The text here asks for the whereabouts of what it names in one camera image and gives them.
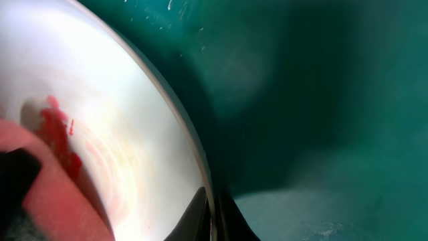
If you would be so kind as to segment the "green pink sponge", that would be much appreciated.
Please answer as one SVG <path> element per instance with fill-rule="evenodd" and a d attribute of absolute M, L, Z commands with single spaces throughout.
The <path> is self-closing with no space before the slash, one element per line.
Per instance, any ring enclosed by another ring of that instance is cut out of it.
<path fill-rule="evenodd" d="M 41 162 L 41 171 L 23 200 L 23 209 L 49 240 L 113 240 L 90 202 L 38 137 L 1 121 L 1 150 L 23 148 Z"/>

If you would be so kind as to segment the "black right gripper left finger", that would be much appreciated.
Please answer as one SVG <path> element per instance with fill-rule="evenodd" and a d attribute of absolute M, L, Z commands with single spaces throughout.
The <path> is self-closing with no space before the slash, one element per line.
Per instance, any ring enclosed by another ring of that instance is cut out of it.
<path fill-rule="evenodd" d="M 210 241 L 211 214 L 204 187 L 200 187 L 165 241 Z"/>

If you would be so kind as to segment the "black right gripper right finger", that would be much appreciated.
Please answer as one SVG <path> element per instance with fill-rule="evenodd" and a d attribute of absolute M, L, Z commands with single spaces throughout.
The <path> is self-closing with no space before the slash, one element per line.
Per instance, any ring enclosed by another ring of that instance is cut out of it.
<path fill-rule="evenodd" d="M 215 199 L 215 225 L 218 241 L 260 241 L 227 191 Z"/>

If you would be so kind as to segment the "light blue plastic plate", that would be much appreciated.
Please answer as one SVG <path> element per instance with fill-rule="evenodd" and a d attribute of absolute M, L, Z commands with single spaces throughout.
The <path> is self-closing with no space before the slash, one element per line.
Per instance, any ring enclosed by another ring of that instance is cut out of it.
<path fill-rule="evenodd" d="M 1 121 L 41 139 L 113 240 L 165 240 L 204 187 L 202 146 L 165 80 L 77 1 L 1 2 Z M 7 239 L 49 240 L 23 209 Z"/>

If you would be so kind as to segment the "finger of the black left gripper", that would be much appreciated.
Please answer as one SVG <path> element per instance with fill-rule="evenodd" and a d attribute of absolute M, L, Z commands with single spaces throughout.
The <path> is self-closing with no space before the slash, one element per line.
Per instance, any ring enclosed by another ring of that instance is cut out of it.
<path fill-rule="evenodd" d="M 25 149 L 1 152 L 1 231 L 22 211 L 22 202 L 41 170 L 41 163 Z"/>

